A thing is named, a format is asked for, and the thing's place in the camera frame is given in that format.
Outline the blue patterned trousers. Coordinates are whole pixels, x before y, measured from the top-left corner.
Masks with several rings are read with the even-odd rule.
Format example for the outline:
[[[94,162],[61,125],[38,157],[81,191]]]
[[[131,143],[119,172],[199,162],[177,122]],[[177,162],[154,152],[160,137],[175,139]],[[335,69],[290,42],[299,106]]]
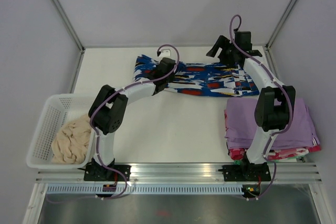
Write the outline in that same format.
[[[160,81],[158,91],[177,92],[202,97],[244,97],[259,95],[249,74],[236,64],[228,67],[220,62],[178,64],[169,81]]]

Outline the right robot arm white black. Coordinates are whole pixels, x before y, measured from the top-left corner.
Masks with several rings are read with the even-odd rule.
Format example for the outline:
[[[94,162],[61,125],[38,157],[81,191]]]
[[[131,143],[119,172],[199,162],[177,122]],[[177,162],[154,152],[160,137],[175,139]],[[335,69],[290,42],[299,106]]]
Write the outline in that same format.
[[[218,58],[221,63],[233,67],[239,65],[251,77],[259,90],[254,111],[257,130],[248,148],[248,162],[239,167],[240,176],[251,180],[258,174],[257,165],[267,161],[268,153],[279,134],[289,130],[293,118],[296,91],[286,86],[264,65],[262,54],[252,49],[251,32],[235,31],[235,38],[228,39],[220,35],[214,46],[206,54]]]

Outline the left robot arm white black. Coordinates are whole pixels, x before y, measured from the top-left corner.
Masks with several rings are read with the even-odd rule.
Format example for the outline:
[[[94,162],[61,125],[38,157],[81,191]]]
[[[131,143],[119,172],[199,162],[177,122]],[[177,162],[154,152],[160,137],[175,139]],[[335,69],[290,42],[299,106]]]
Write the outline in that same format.
[[[99,91],[90,110],[90,126],[96,135],[94,160],[98,163],[96,175],[110,180],[114,175],[114,136],[121,126],[129,104],[161,92],[174,78],[179,61],[162,58],[153,70],[138,81],[115,89],[105,85]]]

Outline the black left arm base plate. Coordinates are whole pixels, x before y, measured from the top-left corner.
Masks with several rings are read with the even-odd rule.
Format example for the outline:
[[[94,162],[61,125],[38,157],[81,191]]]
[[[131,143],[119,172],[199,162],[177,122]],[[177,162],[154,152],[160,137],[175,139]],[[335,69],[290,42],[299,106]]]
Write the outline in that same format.
[[[90,182],[124,182],[129,181],[131,175],[130,165],[118,165],[114,161],[108,165],[109,168],[117,172],[106,169],[101,166],[94,158],[85,166],[84,181]]]

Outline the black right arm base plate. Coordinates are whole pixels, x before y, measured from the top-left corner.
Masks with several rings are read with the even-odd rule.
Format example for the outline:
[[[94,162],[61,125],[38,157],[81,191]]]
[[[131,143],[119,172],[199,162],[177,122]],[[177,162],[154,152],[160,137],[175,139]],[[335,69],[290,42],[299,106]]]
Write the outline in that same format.
[[[225,182],[270,182],[271,175],[267,163],[253,164],[241,161],[239,164],[223,165],[219,170]]]

